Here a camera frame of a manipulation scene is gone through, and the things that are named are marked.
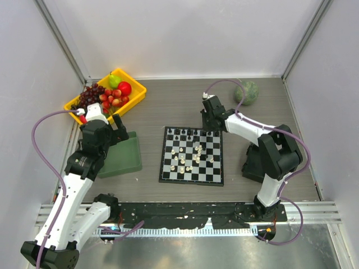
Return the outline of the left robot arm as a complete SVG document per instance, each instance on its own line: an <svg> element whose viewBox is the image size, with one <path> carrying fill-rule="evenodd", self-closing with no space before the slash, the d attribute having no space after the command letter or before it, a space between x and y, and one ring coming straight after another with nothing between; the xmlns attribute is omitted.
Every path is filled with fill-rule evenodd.
<svg viewBox="0 0 359 269"><path fill-rule="evenodd" d="M67 159L61 191L40 232L33 241L25 241L21 254L36 268L74 268L81 248L103 222L119 219L118 199L99 194L85 215L75 221L84 196L93 185L111 146L129 138L119 115L113 129L101 119L91 119L80 127L82 139Z"/></svg>

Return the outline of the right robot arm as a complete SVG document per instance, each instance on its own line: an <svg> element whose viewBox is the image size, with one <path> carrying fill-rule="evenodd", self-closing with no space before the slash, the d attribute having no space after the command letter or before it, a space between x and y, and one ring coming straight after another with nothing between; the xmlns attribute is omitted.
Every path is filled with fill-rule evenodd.
<svg viewBox="0 0 359 269"><path fill-rule="evenodd" d="M285 181L302 163L303 157L288 126L268 126L236 112L226 110L216 95L202 94L202 127L238 135L251 142L247 161L257 161L255 173L263 178L254 198L256 219L266 221L274 216L280 204Z"/></svg>

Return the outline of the black white chessboard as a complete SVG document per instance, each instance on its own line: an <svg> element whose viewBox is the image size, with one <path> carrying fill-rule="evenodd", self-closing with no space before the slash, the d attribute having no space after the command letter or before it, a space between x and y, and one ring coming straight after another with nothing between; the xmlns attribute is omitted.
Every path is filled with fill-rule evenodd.
<svg viewBox="0 0 359 269"><path fill-rule="evenodd" d="M164 127L159 182L224 186L222 132Z"/></svg>

